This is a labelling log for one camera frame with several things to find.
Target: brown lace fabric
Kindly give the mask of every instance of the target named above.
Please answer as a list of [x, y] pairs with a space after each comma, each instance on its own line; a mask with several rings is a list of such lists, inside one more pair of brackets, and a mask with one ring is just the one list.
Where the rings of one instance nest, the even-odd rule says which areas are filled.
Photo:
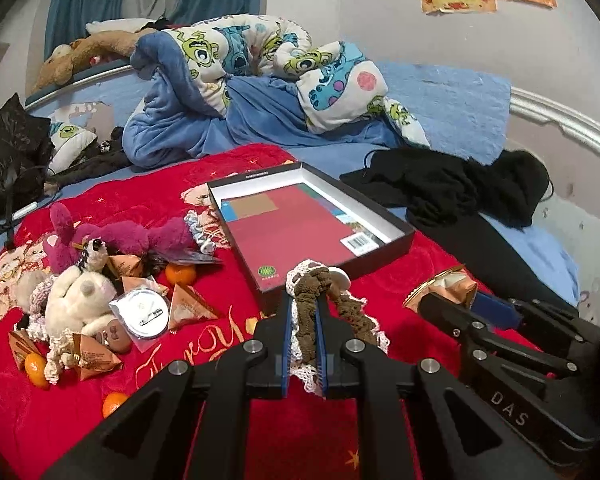
[[329, 269], [316, 267], [302, 276], [296, 283], [294, 295], [298, 307], [298, 344], [304, 364], [315, 365], [315, 301], [327, 292], [336, 306], [338, 315], [353, 328], [354, 336], [365, 343], [377, 346], [378, 340], [371, 333], [372, 321], [362, 313], [362, 302], [342, 294], [331, 281]]

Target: barcode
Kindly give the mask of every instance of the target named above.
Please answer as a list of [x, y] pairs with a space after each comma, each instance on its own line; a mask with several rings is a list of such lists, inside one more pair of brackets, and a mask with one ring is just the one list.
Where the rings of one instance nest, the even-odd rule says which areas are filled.
[[356, 256], [378, 248], [378, 244], [364, 233], [353, 233], [340, 241]]

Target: black bag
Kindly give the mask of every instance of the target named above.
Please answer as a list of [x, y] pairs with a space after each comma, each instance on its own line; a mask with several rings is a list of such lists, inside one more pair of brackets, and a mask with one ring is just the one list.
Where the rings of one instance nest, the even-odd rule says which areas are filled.
[[11, 215], [43, 195], [54, 150], [51, 121], [24, 111], [18, 94], [0, 109], [0, 219], [11, 227]]

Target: red blanket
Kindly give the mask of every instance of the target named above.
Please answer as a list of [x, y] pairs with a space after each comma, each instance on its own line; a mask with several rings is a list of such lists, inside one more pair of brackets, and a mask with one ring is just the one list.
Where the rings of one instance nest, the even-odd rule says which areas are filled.
[[[197, 184], [233, 172], [275, 166], [292, 159], [275, 146], [252, 144], [198, 162], [188, 162], [146, 176], [99, 184], [64, 200], [74, 215], [95, 224], [129, 219], [160, 225], [191, 208], [180, 195]], [[51, 231], [47, 210], [29, 215], [16, 234], [16, 245]], [[174, 359], [200, 364], [216, 359], [226, 348], [250, 338], [245, 321], [259, 316], [234, 254], [219, 250], [224, 267], [201, 272], [196, 288], [225, 314], [215, 322], [167, 333], [145, 353], [136, 348], [122, 356], [123, 368], [83, 382], [67, 371], [58, 386], [45, 391], [16, 369], [7, 333], [21, 316], [11, 310], [0, 322], [0, 451], [23, 479], [38, 478], [59, 456], [101, 420], [104, 397], [114, 391], [132, 394]], [[393, 358], [416, 362], [438, 359], [458, 372], [456, 343], [429, 325], [402, 301], [419, 283], [456, 264], [456, 260], [421, 233], [409, 254], [355, 280], [352, 293], [368, 299], [366, 311], [376, 317], [391, 340]], [[292, 378], [283, 402], [254, 401], [246, 453], [248, 479], [358, 478], [356, 411], [353, 400], [325, 402], [304, 393]]]

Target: pink stuffed bear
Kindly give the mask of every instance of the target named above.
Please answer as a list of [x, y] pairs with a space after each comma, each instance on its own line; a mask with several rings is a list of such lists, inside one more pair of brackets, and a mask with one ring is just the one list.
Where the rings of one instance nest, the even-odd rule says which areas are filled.
[[56, 231], [49, 235], [42, 247], [48, 256], [49, 266], [55, 274], [60, 274], [78, 261], [80, 250], [73, 243], [83, 244], [100, 238], [107, 247], [115, 248], [123, 254], [142, 256], [149, 249], [168, 252], [184, 249], [192, 245], [189, 228], [182, 218], [171, 218], [161, 227], [147, 229], [131, 220], [114, 222], [103, 227], [81, 223], [74, 227], [71, 213], [62, 203], [55, 203], [49, 209], [51, 223]]

